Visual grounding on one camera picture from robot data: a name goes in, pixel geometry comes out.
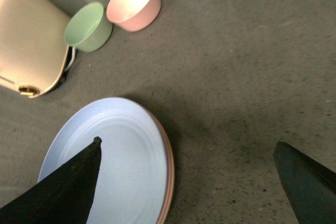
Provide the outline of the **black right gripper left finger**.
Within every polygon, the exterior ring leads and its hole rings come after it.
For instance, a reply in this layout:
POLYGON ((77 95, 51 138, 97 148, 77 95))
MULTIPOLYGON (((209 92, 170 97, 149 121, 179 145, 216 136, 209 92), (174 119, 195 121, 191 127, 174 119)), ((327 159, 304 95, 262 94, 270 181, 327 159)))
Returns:
POLYGON ((86 223, 101 164, 101 138, 1 208, 1 223, 86 223))

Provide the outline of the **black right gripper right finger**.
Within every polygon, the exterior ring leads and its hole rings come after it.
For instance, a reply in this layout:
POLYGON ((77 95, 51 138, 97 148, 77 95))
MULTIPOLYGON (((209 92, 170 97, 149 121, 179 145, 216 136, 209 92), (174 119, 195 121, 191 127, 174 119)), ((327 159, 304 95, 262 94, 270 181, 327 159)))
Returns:
POLYGON ((282 188, 299 223, 335 223, 335 172, 286 142, 273 153, 282 188))

